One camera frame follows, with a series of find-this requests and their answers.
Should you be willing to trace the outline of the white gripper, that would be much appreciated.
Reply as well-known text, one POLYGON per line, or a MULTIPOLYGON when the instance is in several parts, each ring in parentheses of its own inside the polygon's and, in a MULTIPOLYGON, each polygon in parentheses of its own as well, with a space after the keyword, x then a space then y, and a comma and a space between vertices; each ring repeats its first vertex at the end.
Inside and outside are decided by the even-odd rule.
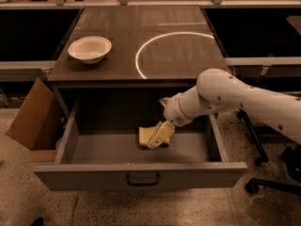
POLYGON ((174 134, 175 126, 183 127, 192 121, 182 112, 180 101, 180 93, 159 100, 159 103, 164 107, 164 117, 166 121, 159 121, 157 125, 150 130, 150 138, 147 142, 147 146, 150 149, 156 149, 166 142, 174 134))

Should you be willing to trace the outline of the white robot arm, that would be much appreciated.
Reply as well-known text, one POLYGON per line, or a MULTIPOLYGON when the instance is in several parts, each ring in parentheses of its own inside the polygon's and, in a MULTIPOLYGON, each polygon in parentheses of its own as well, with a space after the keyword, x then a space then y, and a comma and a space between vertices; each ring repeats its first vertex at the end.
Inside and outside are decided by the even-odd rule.
POLYGON ((177 127, 212 115, 228 106, 242 109, 294 142, 301 143, 301 100, 298 97, 251 87, 219 69, 202 72, 191 89, 162 100, 164 122, 146 140, 150 149, 166 142, 177 127))

